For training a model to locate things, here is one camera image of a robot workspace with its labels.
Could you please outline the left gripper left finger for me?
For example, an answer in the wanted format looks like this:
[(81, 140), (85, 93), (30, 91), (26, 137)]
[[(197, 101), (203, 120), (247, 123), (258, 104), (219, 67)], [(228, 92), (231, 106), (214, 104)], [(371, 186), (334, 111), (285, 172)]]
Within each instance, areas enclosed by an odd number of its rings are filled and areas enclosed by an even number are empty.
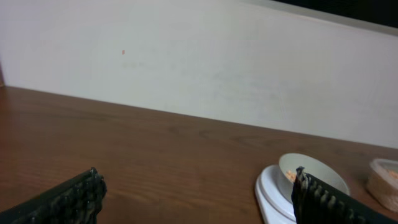
[(92, 167), (40, 195), (1, 212), (1, 223), (95, 224), (107, 187)]

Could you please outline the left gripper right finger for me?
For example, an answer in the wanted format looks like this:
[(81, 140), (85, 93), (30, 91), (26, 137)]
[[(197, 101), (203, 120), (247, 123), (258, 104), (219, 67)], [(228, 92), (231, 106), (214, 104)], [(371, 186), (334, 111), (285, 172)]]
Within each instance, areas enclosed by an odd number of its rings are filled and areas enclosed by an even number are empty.
[(397, 224), (306, 173), (303, 167), (296, 171), (291, 200), (297, 224)]

